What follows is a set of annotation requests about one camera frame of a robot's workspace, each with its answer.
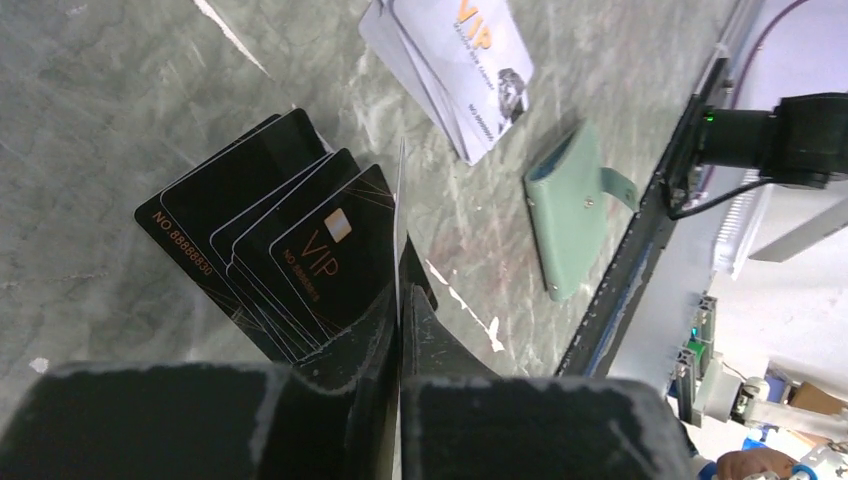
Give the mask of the black VIP card stack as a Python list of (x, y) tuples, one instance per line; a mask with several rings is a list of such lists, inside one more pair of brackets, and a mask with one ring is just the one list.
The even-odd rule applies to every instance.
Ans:
[(341, 349), (397, 274), (428, 285), (414, 245), (395, 247), (382, 169), (328, 149), (300, 108), (268, 117), (134, 218), (275, 362)]

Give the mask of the single black VIP card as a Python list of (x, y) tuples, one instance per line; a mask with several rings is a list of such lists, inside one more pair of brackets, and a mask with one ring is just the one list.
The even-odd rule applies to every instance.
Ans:
[(398, 150), (398, 164), (397, 164), (397, 174), (396, 174), (396, 182), (395, 182), (395, 195), (394, 195), (394, 217), (393, 217), (393, 266), (394, 266), (394, 290), (395, 290), (395, 323), (397, 329), (401, 328), (401, 320), (402, 320), (402, 298), (401, 298), (401, 290), (402, 290), (402, 282), (400, 275), (400, 263), (402, 257), (402, 200), (403, 200), (403, 189), (404, 189), (404, 167), (406, 162), (406, 140), (404, 137), (400, 138), (399, 142), (399, 150)]

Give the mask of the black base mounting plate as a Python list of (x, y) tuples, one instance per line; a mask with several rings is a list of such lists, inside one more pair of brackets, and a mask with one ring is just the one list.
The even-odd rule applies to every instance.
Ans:
[(724, 99), (731, 54), (717, 45), (690, 96), (650, 182), (642, 195), (594, 293), (586, 313), (563, 354), (556, 376), (604, 376), (624, 340), (632, 317), (661, 254), (676, 227), (669, 218), (673, 191), (682, 189), (697, 163), (696, 124), (709, 103)]

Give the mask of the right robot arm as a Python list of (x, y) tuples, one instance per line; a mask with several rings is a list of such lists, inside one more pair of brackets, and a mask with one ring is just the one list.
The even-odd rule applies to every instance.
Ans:
[(691, 123), (694, 146), (680, 165), (755, 170), (757, 179), (692, 208), (686, 200), (670, 205), (669, 218), (698, 215), (767, 185), (823, 190), (847, 179), (845, 93), (783, 98), (772, 112), (715, 109), (699, 95), (692, 101), (701, 117)]

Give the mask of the silver VIP card stack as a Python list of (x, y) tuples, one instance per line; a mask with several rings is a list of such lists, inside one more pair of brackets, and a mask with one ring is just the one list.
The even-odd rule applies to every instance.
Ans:
[(468, 165), (529, 108), (534, 65), (505, 1), (373, 1), (359, 33)]

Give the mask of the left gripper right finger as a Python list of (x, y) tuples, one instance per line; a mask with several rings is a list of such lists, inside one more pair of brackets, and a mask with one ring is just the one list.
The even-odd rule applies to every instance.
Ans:
[(406, 479), (690, 479), (681, 425), (632, 380), (500, 377), (404, 299), (400, 393)]

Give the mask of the green card holder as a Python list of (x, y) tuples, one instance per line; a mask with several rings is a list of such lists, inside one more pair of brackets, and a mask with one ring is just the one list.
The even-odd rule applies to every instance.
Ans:
[(593, 268), (606, 238), (606, 198), (639, 211), (636, 185), (604, 165), (595, 126), (583, 120), (523, 178), (546, 291), (568, 300)]

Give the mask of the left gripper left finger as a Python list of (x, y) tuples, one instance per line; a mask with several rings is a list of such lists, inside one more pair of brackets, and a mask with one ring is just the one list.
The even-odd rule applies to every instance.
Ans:
[(1, 437), (5, 479), (382, 479), (391, 473), (396, 291), (314, 361), (70, 363)]

